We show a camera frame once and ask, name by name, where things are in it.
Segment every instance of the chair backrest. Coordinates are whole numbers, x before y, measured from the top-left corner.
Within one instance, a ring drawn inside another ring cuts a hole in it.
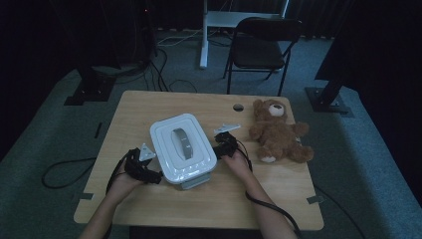
[[[235,34],[245,33],[265,41],[297,42],[302,34],[302,22],[294,19],[249,17],[239,22]]]

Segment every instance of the black chair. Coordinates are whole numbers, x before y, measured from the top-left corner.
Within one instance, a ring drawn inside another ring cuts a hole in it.
[[[232,72],[268,72],[265,78],[283,69],[280,96],[289,65],[292,46],[302,33],[302,22],[292,19],[246,18],[234,29],[229,58],[223,79],[229,73],[227,95],[230,94]]]

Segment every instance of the person's left hand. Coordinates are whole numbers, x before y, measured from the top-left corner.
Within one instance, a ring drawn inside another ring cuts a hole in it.
[[[128,195],[130,195],[136,186],[144,184],[143,181],[136,180],[124,172],[125,164],[126,160],[124,160],[121,164],[120,169],[114,177],[114,181],[105,196],[107,200],[111,200],[111,202],[115,204],[120,204]]]

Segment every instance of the forearm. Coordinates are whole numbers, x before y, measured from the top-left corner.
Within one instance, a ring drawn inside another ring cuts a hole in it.
[[[90,222],[84,229],[80,239],[104,238],[112,223],[112,218],[117,206],[117,203],[105,198],[90,219]]]
[[[244,179],[244,184],[246,191],[251,197],[275,205],[255,176]],[[254,202],[252,202],[252,206],[256,213],[261,233],[265,239],[297,238],[291,225],[283,214]]]

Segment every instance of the white lid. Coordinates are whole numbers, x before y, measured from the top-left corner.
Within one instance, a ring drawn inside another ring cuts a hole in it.
[[[194,115],[155,122],[149,130],[161,169],[171,183],[182,183],[210,172],[217,157]]]

